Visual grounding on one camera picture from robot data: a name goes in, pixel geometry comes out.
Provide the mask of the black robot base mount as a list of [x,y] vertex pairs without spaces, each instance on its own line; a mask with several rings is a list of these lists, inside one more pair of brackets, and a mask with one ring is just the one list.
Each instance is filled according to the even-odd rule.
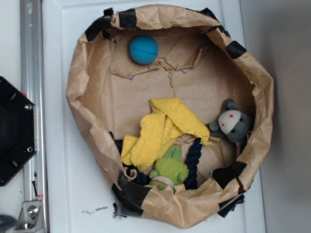
[[35,152],[35,105],[1,77],[0,185],[6,186]]

